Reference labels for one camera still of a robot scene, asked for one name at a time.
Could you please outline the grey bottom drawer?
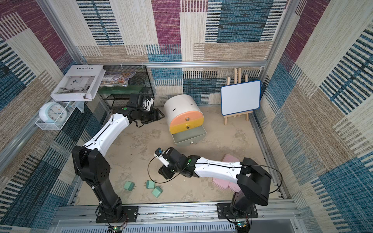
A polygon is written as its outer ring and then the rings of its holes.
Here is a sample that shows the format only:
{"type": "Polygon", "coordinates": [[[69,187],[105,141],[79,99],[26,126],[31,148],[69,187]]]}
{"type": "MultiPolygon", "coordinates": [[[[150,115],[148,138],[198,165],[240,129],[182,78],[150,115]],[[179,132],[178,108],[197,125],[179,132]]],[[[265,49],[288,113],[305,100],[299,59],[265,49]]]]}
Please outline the grey bottom drawer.
{"type": "Polygon", "coordinates": [[[184,132],[173,134],[174,143],[178,146],[194,145],[206,136],[207,132],[203,126],[189,129],[184,132]]]}

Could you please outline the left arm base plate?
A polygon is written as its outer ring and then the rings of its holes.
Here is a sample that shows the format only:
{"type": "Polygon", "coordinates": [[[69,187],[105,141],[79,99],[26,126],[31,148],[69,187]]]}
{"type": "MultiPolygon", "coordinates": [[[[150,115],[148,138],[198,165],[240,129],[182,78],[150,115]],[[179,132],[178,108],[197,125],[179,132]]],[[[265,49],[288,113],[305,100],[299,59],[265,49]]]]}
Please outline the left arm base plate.
{"type": "Polygon", "coordinates": [[[105,211],[101,205],[96,209],[96,223],[124,223],[136,222],[138,216],[138,206],[122,206],[114,212],[105,211]]]}

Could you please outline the white round drawer cabinet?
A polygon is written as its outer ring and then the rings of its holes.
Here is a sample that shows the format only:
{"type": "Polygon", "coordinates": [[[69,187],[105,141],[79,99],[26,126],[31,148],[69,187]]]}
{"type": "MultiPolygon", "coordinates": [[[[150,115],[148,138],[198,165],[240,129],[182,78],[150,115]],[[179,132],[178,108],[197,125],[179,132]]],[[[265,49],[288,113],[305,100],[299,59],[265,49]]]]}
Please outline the white round drawer cabinet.
{"type": "Polygon", "coordinates": [[[177,115],[188,111],[200,111],[194,99],[189,95],[177,95],[166,101],[164,113],[168,124],[177,115]]]}

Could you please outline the yellow drawer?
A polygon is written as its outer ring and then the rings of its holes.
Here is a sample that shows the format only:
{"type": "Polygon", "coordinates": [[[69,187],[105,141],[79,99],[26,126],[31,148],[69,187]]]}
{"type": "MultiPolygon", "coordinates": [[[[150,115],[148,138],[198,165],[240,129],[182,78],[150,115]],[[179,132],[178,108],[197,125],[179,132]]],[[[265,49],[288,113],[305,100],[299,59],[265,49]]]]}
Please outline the yellow drawer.
{"type": "Polygon", "coordinates": [[[183,120],[173,120],[170,124],[170,133],[177,134],[196,127],[202,126],[204,123],[204,118],[190,119],[189,121],[183,120]]]}

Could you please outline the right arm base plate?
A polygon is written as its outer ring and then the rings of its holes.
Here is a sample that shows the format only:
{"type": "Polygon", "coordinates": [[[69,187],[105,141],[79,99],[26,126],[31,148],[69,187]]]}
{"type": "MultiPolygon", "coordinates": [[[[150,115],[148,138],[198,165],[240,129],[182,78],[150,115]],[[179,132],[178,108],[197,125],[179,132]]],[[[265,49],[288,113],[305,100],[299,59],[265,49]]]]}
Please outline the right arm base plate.
{"type": "Polygon", "coordinates": [[[233,208],[231,203],[217,203],[217,213],[219,219],[241,219],[241,218],[258,218],[256,205],[251,205],[246,211],[233,208]]]}

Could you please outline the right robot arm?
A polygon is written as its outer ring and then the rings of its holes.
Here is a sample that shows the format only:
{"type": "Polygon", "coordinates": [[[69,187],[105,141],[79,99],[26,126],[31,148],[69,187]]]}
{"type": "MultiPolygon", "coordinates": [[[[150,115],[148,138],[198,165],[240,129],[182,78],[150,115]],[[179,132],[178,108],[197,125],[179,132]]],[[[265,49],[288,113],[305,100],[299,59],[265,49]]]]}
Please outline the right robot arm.
{"type": "Polygon", "coordinates": [[[240,187],[231,202],[232,212],[247,212],[252,205],[267,206],[269,202],[272,176],[254,160],[244,158],[241,162],[222,162],[191,155],[166,159],[163,155],[155,155],[163,166],[158,173],[171,180],[175,173],[185,177],[217,178],[240,187]]]}

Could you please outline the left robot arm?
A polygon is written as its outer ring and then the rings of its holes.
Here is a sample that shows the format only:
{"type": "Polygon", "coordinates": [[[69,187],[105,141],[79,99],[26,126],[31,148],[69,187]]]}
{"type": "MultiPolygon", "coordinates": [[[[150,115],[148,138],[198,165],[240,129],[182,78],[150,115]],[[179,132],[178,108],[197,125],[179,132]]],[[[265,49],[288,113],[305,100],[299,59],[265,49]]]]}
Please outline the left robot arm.
{"type": "Polygon", "coordinates": [[[120,108],[90,141],[73,148],[71,153],[75,173],[91,187],[98,198],[99,209],[108,221],[119,221],[123,216],[122,201],[109,179],[111,167],[105,159],[108,149],[132,122],[140,128],[164,117],[158,108],[120,108]]]}

